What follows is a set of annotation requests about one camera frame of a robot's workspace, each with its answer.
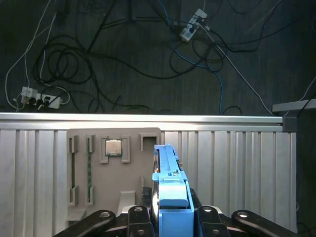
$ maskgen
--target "gray metal frame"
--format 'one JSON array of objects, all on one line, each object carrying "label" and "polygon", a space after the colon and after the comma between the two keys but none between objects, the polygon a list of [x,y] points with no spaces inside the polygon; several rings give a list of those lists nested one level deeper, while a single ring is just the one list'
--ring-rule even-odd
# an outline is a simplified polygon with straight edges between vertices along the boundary
[{"label": "gray metal frame", "polygon": [[282,117],[0,114],[3,236],[49,236],[68,218],[67,129],[158,127],[202,204],[296,231],[296,133]]},{"label": "gray metal frame", "polygon": [[297,111],[301,110],[304,106],[304,110],[316,109],[316,99],[310,100],[301,100],[301,101],[293,101],[288,103],[281,103],[272,105],[272,112],[287,112],[287,111]]}]

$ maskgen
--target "white cable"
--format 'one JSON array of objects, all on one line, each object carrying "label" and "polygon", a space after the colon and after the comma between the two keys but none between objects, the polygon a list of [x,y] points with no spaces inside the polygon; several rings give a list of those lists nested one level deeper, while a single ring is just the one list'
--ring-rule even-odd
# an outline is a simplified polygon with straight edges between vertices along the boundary
[{"label": "white cable", "polygon": [[[48,29],[50,28],[50,26],[48,26],[47,28],[45,28],[42,32],[40,32],[36,37],[35,39],[33,39],[32,41],[36,40],[41,34],[43,34],[45,31],[47,31]],[[5,96],[6,96],[6,100],[8,102],[8,104],[15,108],[16,107],[14,105],[11,104],[10,100],[9,100],[9,97],[8,97],[8,93],[7,93],[7,82],[8,82],[8,76],[10,74],[10,72],[12,71],[12,69],[22,60],[22,58],[24,57],[24,55],[26,54],[26,52],[24,52],[22,54],[22,56],[13,64],[13,66],[8,70],[8,72],[6,73],[6,76],[5,76],[5,85],[4,85],[4,90],[5,90]]]},{"label": "white cable", "polygon": [[10,102],[10,100],[9,100],[9,97],[8,97],[8,93],[7,93],[8,75],[10,74],[10,72],[12,71],[12,69],[13,69],[13,68],[21,61],[21,59],[24,57],[25,72],[26,72],[26,77],[27,77],[27,81],[28,81],[28,88],[30,87],[30,80],[29,80],[29,78],[28,78],[28,73],[27,73],[26,55],[27,55],[28,51],[31,49],[31,47],[32,47],[32,45],[33,45],[35,39],[36,39],[37,37],[39,37],[42,33],[44,33],[47,29],[50,28],[50,27],[47,27],[47,28],[46,28],[45,30],[43,30],[40,34],[37,35],[37,32],[39,31],[39,28],[40,28],[41,21],[43,20],[43,17],[44,17],[44,15],[45,15],[45,13],[46,13],[46,11],[47,11],[47,8],[48,8],[48,6],[49,6],[50,3],[51,3],[51,0],[48,1],[47,5],[46,5],[46,7],[45,7],[45,9],[44,9],[44,12],[43,12],[43,14],[42,14],[42,16],[41,16],[41,18],[40,18],[40,20],[39,20],[39,24],[38,24],[38,26],[37,26],[36,32],[35,32],[35,34],[34,34],[34,36],[33,36],[33,39],[32,39],[31,42],[29,43],[29,45],[28,45],[26,51],[25,51],[24,54],[13,64],[13,66],[9,69],[9,71],[7,72],[6,77],[5,77],[5,86],[4,86],[5,89],[4,89],[4,90],[5,90],[6,100],[7,100],[8,104],[9,104],[11,107],[15,108],[15,109],[18,109],[19,107],[18,107],[18,106],[16,107],[16,106],[14,106],[14,105],[11,104],[11,102]]},{"label": "white cable", "polygon": [[[314,77],[314,79],[312,80],[312,82],[310,83],[310,85],[307,87],[307,89],[306,89],[304,95],[302,96],[301,99],[299,99],[299,101],[302,101],[302,100],[305,99],[305,96],[307,95],[307,92],[310,90],[310,88],[311,88],[311,86],[314,84],[315,80],[316,80],[316,77]],[[289,112],[290,112],[290,111],[286,112],[286,114],[283,115],[283,117],[287,116],[287,115],[289,114]]]},{"label": "white cable", "polygon": [[35,30],[33,39],[32,39],[32,41],[31,41],[32,43],[27,47],[27,49],[26,49],[26,51],[25,51],[25,55],[24,55],[24,66],[25,66],[26,79],[28,80],[28,87],[30,87],[30,80],[29,80],[28,68],[27,68],[27,63],[26,63],[26,55],[27,55],[27,53],[30,51],[30,49],[31,49],[32,46],[33,46],[33,42],[34,42],[34,39],[35,39],[35,37],[36,37],[36,35],[37,35],[38,31],[39,31],[41,21],[43,20],[43,18],[44,18],[44,16],[45,16],[45,13],[46,13],[46,11],[47,11],[47,8],[48,8],[48,6],[49,6],[50,3],[51,3],[51,0],[48,0],[48,3],[47,3],[47,5],[46,5],[46,7],[45,7],[45,9],[44,9],[44,12],[43,12],[43,14],[42,14],[42,16],[41,16],[41,18],[40,18],[40,20],[39,20],[39,23],[38,23],[38,26],[37,26],[36,30]]},{"label": "white cable", "polygon": [[[201,25],[199,24],[199,26],[207,33],[208,37],[215,43],[215,40],[212,38],[212,36],[208,33],[208,31]],[[222,52],[222,54],[225,56],[225,58],[229,61],[229,63],[231,64],[231,66],[235,69],[235,71],[238,73],[238,75],[243,79],[243,81],[249,86],[249,88],[255,93],[255,95],[259,98],[261,104],[263,105],[263,107],[265,108],[265,110],[272,116],[274,116],[274,114],[267,108],[267,106],[265,105],[265,103],[263,102],[261,96],[256,92],[256,90],[249,84],[249,82],[246,80],[246,78],[240,73],[240,71],[236,68],[236,66],[234,65],[234,63],[230,60],[230,58],[226,55],[226,53],[221,49],[221,47],[219,47],[218,45],[216,45],[216,47]]]},{"label": "white cable", "polygon": [[[49,28],[49,32],[48,32],[48,35],[47,35],[47,39],[46,39],[46,43],[45,43],[45,44],[48,43],[49,36],[50,36],[50,33],[51,33],[51,29],[52,29],[52,26],[53,26],[54,21],[55,21],[55,19],[56,19],[56,15],[57,15],[57,13],[55,13],[55,15],[54,15],[54,17],[53,17],[53,19],[52,19],[52,21],[51,21],[50,28]],[[42,62],[42,64],[41,64],[41,68],[40,68],[40,72],[39,72],[39,78],[40,78],[40,80],[42,79],[42,76],[41,76],[41,75],[42,75],[43,68],[44,68],[44,64],[45,64],[45,58],[46,58],[46,50],[44,50],[43,62]],[[54,85],[47,84],[47,83],[45,83],[45,82],[42,81],[42,80],[41,80],[41,82],[42,82],[44,85],[46,85],[46,86],[52,86],[52,87],[54,87],[54,88],[58,88],[58,89],[60,89],[60,90],[62,90],[62,91],[64,91],[64,92],[67,93],[67,95],[68,95],[68,100],[67,100],[66,102],[60,102],[61,105],[66,105],[66,104],[68,104],[68,103],[70,102],[70,94],[68,93],[68,91],[67,91],[66,89],[64,89],[64,88],[62,88],[62,87],[60,87],[60,86],[54,86]]]},{"label": "white cable", "polygon": [[254,24],[248,31],[246,31],[246,33],[245,33],[244,35],[247,35],[253,28],[255,28],[256,25],[258,25],[261,21],[263,21],[263,20],[270,14],[270,12],[272,12],[273,9],[275,9],[275,8],[279,5],[279,3],[280,3],[281,1],[283,1],[283,0],[279,0],[279,1],[270,9],[270,11],[268,11],[268,13],[267,13],[266,15],[264,15],[259,21],[257,21],[257,23]]}]

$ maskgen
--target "metal bar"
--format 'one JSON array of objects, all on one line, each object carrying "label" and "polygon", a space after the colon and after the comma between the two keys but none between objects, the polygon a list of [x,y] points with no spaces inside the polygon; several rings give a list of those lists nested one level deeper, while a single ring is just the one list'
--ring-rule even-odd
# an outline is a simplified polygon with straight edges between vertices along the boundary
[{"label": "metal bar", "polygon": [[103,25],[105,24],[105,22],[107,21],[107,19],[109,18],[111,11],[113,10],[114,6],[117,4],[117,0],[113,0],[112,5],[110,6],[108,12],[106,12],[105,16],[103,17],[103,20],[101,22],[101,24],[99,25],[98,31],[95,33],[94,38],[91,42],[91,44],[89,45],[89,48],[87,50],[87,53],[89,53],[92,49],[92,47],[94,46],[94,43],[96,42],[96,40],[99,37],[99,34],[103,28]]},{"label": "metal bar", "polygon": [[286,112],[286,111],[301,110],[305,105],[306,107],[304,108],[304,110],[316,109],[316,99],[313,99],[310,102],[308,102],[308,100],[302,100],[302,101],[294,101],[294,102],[272,105],[272,112]]},{"label": "metal bar", "polygon": [[102,29],[104,30],[104,29],[115,27],[115,26],[119,26],[119,25],[125,24],[126,22],[127,22],[127,20],[124,20],[124,21],[121,21],[121,22],[118,22],[118,23],[111,22],[109,24],[104,25],[102,27]]},{"label": "metal bar", "polygon": [[0,121],[48,120],[48,121],[158,121],[158,122],[235,122],[281,124],[282,117],[255,116],[173,116],[173,115],[85,115],[85,114],[36,114],[0,113]]},{"label": "metal bar", "polygon": [[0,113],[0,129],[158,127],[164,131],[282,131],[282,117]]}]

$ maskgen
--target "tripod leg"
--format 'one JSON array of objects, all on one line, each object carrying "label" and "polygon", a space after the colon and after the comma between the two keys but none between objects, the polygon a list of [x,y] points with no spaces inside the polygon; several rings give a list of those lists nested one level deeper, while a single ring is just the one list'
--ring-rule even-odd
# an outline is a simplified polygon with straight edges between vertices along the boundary
[{"label": "tripod leg", "polygon": [[92,47],[94,46],[96,40],[99,37],[99,34],[105,24],[105,22],[107,21],[107,19],[109,18],[111,11],[113,10],[114,6],[117,4],[117,0],[113,0],[112,5],[110,6],[109,10],[106,12],[105,16],[103,17],[103,20],[101,22],[101,24],[99,25],[98,31],[95,33],[94,38],[91,42],[91,44],[89,45],[88,49],[87,49],[87,53],[89,53],[92,49]]}]

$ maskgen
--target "power strip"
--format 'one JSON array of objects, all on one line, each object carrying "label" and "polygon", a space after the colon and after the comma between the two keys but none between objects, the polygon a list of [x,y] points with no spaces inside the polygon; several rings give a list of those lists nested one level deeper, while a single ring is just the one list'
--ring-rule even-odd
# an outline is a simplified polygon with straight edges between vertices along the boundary
[{"label": "power strip", "polygon": [[201,9],[198,9],[187,24],[186,28],[184,28],[180,33],[180,37],[182,38],[182,40],[185,42],[189,42],[199,28],[198,20],[204,21],[206,17],[207,14]]},{"label": "power strip", "polygon": [[60,102],[61,102],[61,98],[53,95],[40,95],[40,93],[35,94],[34,92],[37,92],[37,90],[34,90],[32,88],[27,88],[27,87],[23,87],[22,88],[22,99],[21,102],[25,103],[25,104],[30,104],[30,99],[31,98],[35,98],[35,100],[43,100],[44,102],[48,101],[49,103],[49,108],[51,109],[59,109],[60,108]]}]

